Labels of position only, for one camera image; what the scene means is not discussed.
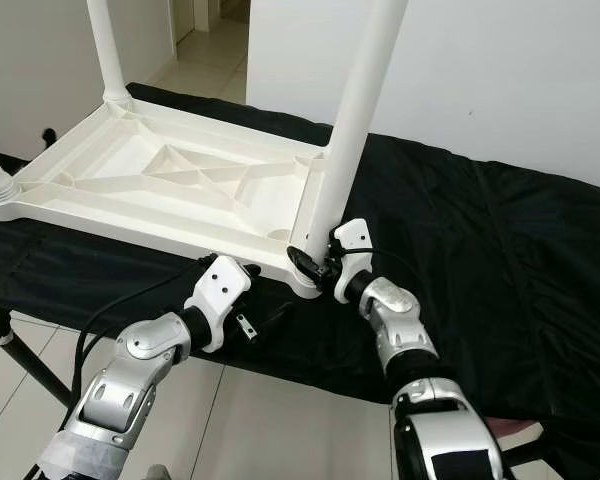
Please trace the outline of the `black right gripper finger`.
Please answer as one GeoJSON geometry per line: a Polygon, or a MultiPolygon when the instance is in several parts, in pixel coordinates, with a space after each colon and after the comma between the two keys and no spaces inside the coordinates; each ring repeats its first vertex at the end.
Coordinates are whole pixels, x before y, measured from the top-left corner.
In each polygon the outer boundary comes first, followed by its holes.
{"type": "Polygon", "coordinates": [[[314,287],[323,287],[328,280],[328,268],[322,260],[314,260],[313,256],[300,250],[296,246],[288,246],[286,248],[288,260],[295,266],[304,278],[308,279],[314,287]]]}

